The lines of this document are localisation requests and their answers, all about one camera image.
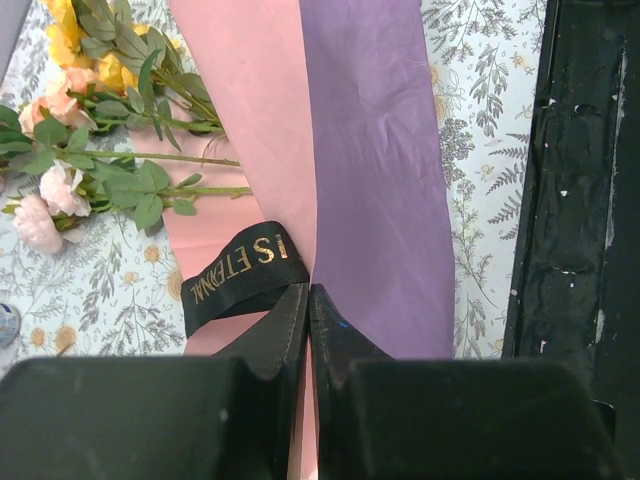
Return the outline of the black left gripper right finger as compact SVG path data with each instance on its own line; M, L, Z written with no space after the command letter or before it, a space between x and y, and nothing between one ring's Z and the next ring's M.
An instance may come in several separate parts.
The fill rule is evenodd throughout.
M616 479L602 415L564 366L395 360L311 288L323 479Z

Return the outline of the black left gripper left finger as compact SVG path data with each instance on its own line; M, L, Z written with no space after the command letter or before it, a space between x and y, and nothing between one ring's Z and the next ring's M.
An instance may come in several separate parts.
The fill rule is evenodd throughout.
M308 288L212 356L49 357L1 382L5 479L284 479Z

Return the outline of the black ribbon gold lettering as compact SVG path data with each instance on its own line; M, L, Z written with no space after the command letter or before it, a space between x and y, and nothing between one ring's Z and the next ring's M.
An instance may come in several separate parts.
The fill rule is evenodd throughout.
M272 309L285 290L309 281L309 272L284 226L252 225L181 287L185 334L210 321Z

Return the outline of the pink and purple wrapping paper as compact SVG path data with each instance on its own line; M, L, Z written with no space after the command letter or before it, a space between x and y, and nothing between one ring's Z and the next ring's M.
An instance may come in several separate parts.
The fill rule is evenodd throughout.
M180 300L182 283L240 231L284 226L310 275L284 479L299 478L307 458L318 470L313 286L391 358L453 356L453 247L420 5L174 1L170 10L223 125L183 144L239 163L204 165L207 185L244 180L251 189L201 200L191 217L165 215L165 227L194 222ZM183 356L218 353L272 309L185 334Z

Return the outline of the orange-pink flower stem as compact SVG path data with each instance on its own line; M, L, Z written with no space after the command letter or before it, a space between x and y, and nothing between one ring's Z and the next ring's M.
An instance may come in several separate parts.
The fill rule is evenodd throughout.
M99 151L89 147L92 136L104 136L117 129L130 132L149 129L151 136L168 142L173 151L136 153ZM237 167L237 161L188 156L182 152L175 132L191 135L220 133L221 125L207 120L183 120L173 103L159 95L149 83L143 91L128 86L118 93L89 69L61 71L47 86L46 93L24 106L9 109L1 118L1 167L24 173L42 173L62 160L85 171L99 163L132 171L143 160L168 160Z

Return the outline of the yellow flower stem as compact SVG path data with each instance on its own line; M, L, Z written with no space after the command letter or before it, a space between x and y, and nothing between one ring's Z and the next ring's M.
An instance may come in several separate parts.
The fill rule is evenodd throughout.
M164 31L134 22L128 1L46 1L50 56L64 69L98 75L69 87L99 130L151 126L159 138L173 129L221 133L222 122L200 75L185 69L186 50Z

